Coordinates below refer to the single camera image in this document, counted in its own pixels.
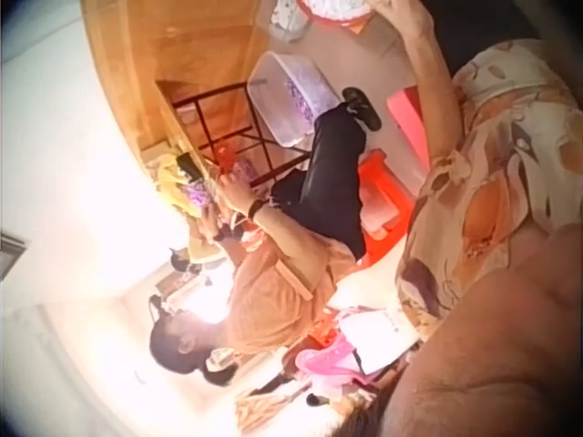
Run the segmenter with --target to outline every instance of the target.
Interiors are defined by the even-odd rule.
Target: black pants
[[[449,72],[487,48],[512,39],[538,38],[513,0],[421,0],[434,18],[435,36]]]
[[[308,171],[294,170],[271,189],[284,212],[305,228],[341,241],[356,259],[366,253],[358,178],[365,145],[363,129],[340,104],[316,120]]]

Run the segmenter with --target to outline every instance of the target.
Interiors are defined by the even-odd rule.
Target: black slipper
[[[343,98],[348,103],[349,109],[355,111],[356,117],[361,120],[373,132],[381,130],[383,122],[374,110],[373,104],[366,94],[358,88],[349,86],[343,89]]]

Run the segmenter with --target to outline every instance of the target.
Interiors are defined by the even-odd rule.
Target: floral fabric
[[[397,270],[424,337],[472,284],[508,266],[508,239],[525,219],[547,232],[581,220],[583,114],[541,44],[491,47],[454,85],[465,140],[421,188]]]

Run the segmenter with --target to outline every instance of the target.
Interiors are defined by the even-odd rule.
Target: bracelet
[[[260,198],[258,198],[257,200],[255,200],[251,204],[251,207],[249,208],[249,212],[247,213],[247,219],[253,221],[253,218],[255,217],[255,215],[259,212],[259,210],[261,208],[263,208],[263,206],[266,203],[267,203],[267,200],[261,200]]]

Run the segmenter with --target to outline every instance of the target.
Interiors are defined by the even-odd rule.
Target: wooden cabinet
[[[97,74],[137,157],[177,129],[160,112],[160,92],[171,104],[248,77],[267,44],[254,25],[259,2],[82,0]],[[213,132],[233,129],[244,117],[239,99],[208,102]],[[186,128],[197,146],[201,129]]]

